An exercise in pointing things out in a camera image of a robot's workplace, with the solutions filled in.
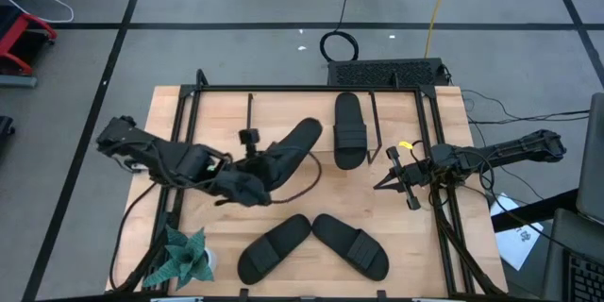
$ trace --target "wooden tabletop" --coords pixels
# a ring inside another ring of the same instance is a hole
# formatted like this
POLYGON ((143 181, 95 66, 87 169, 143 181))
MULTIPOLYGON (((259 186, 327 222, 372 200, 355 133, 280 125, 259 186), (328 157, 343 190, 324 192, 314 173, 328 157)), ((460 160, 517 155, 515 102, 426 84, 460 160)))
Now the wooden tabletop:
MULTIPOLYGON (((179 87, 157 87, 145 130, 169 139, 173 127, 179 87)), ((461 92, 456 87, 437 88, 438 105, 447 143, 472 145, 461 92)), ((245 208, 226 204, 214 207, 219 198, 188 190, 185 192, 180 230, 193 234, 204 227, 207 247, 218 256, 215 281, 191 281, 170 294, 233 296, 248 288, 251 296, 375 297, 385 290, 389 297, 446 296, 445 275, 434 214, 428 203, 428 189, 414 188, 422 208, 408 209, 405 194, 395 191, 374 191, 372 187, 388 173, 391 166, 384 152, 386 147, 401 141, 420 140, 420 130, 412 93, 376 92, 377 115, 383 148, 373 164, 352 171, 338 169, 333 160, 334 103, 337 92, 253 92, 251 125, 260 132, 259 149, 279 141, 300 120, 314 117, 323 125, 323 134, 313 148, 323 164, 318 185, 303 197, 284 205, 245 208), (363 277, 314 236, 300 244, 264 280, 245 286, 237 276, 237 261, 242 251, 261 234, 288 217, 302 213, 311 221, 320 213, 331 214, 345 223, 362 228, 386 250, 390 272, 386 279, 374 282, 363 277)), ((367 92, 356 93, 361 102, 370 148, 377 145, 374 116, 367 92)), ((248 92, 204 92, 193 141, 205 143, 234 159, 243 157, 237 132, 245 128, 248 92)), ((190 103, 185 108, 185 121, 190 103)), ((429 102, 425 100, 430 140, 435 143, 429 102)), ((185 127, 181 129, 184 140, 185 127)), ((401 163, 412 162, 409 150, 399 147, 401 163)), ((414 150, 423 157, 421 148, 414 150)), ((273 198, 286 198, 306 188, 315 179, 316 164, 306 158, 290 180, 273 192, 273 198)), ((127 205, 149 186, 147 174, 133 177, 127 205)), ((479 189, 473 176, 468 186, 479 189)), ((482 270, 501 289, 507 290, 495 234, 485 199, 478 193, 459 188, 458 202, 465 240, 470 253, 482 270)), ((123 282, 149 246, 158 206, 159 189, 155 189, 133 209, 124 227, 114 275, 123 282)), ((458 291, 463 290, 459 257, 451 247, 458 291)))

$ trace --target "white paper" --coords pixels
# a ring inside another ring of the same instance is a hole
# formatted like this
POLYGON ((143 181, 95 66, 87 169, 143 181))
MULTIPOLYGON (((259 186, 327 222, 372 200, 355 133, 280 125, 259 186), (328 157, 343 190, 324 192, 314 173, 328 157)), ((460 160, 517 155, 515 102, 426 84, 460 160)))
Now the white paper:
MULTIPOLYGON (((506 210, 518 208, 518 205, 502 193, 498 198, 499 203, 506 210)), ((505 211, 499 207, 497 202, 491 206, 491 216, 497 215, 505 211)), ((539 231, 543 231, 543 226, 539 223, 532 224, 539 231)), ((537 243, 539 233, 533 230, 530 226, 522 226, 516 229, 506 230, 495 234, 497 246, 499 247, 499 255, 501 258, 511 265, 514 269, 520 270, 522 264, 529 256, 530 250, 537 243)))

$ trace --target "artificial plant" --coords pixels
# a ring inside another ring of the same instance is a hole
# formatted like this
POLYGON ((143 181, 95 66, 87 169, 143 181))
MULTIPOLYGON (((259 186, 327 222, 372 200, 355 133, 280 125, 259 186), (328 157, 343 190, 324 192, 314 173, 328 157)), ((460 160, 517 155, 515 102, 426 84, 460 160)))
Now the artificial plant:
POLYGON ((158 285, 172 277, 178 277, 177 290, 189 283, 191 278, 214 280, 208 267, 208 257, 205 255, 206 236, 203 228, 191 238, 169 226, 166 226, 166 233, 168 244, 165 248, 170 254, 170 259, 144 280, 144 287, 158 285))

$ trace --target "plant pot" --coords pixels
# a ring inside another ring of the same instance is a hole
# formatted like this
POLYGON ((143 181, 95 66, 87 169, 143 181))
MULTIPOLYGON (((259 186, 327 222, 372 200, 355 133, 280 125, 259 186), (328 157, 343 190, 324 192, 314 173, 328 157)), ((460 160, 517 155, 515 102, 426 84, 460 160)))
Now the plant pot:
POLYGON ((211 249, 205 248, 204 250, 206 252, 204 256, 208 259, 208 267, 214 274, 216 273, 216 265, 218 265, 218 257, 216 256, 216 253, 211 251, 211 249))

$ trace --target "yellow tag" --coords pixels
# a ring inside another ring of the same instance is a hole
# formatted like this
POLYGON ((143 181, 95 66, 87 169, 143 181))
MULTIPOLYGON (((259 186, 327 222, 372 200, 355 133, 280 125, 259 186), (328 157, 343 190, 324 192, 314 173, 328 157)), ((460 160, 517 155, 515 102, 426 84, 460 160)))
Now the yellow tag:
POLYGON ((407 142, 401 142, 398 144, 398 146, 403 146, 403 147, 407 147, 408 149, 412 150, 413 149, 413 145, 407 143, 407 142))

